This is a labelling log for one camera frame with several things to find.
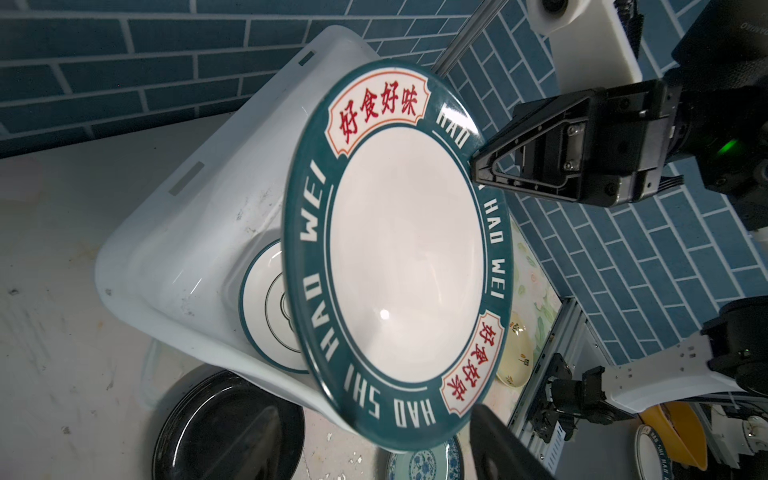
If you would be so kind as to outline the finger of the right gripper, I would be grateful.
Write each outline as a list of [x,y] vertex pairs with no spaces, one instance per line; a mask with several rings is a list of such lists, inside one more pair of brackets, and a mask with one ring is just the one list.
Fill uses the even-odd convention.
[[471,157],[478,185],[579,201],[600,110],[600,91],[587,89],[525,103],[522,112]]

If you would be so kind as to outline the white plate with emblem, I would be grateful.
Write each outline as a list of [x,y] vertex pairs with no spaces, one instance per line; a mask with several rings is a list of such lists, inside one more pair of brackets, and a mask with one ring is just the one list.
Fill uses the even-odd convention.
[[246,269],[238,313],[247,340],[268,364],[289,373],[308,374],[293,328],[279,240],[260,250]]

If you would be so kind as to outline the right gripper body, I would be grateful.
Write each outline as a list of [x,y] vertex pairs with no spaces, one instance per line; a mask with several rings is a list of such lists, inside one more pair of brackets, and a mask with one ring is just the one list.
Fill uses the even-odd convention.
[[614,207],[655,194],[680,97],[681,88],[663,80],[565,94],[565,118],[582,126],[583,143],[563,200]]

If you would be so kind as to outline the green rim plate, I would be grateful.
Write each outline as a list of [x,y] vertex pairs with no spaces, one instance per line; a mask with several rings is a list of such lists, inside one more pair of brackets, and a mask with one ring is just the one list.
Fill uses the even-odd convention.
[[333,411],[393,452],[458,433],[503,355],[512,219],[473,176],[482,144],[444,81],[378,60],[330,88],[289,169],[283,274],[303,356]]

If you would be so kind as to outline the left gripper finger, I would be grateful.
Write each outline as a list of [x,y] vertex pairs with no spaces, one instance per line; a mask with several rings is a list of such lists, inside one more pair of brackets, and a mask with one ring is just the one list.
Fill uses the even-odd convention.
[[486,405],[473,406],[469,427],[478,479],[555,479]]

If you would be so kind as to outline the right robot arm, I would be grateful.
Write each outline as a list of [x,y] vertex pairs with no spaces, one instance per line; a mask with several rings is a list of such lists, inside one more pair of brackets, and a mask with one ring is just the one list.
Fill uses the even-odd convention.
[[[510,1],[491,19],[453,75],[477,97],[494,133],[516,106],[557,90],[552,49]],[[767,257],[726,199],[707,191],[690,160],[677,162],[682,187],[636,206],[580,206],[513,194],[512,216],[530,262],[551,286],[533,296],[550,326],[572,298],[612,360],[626,363],[676,344],[729,300],[767,290]]]

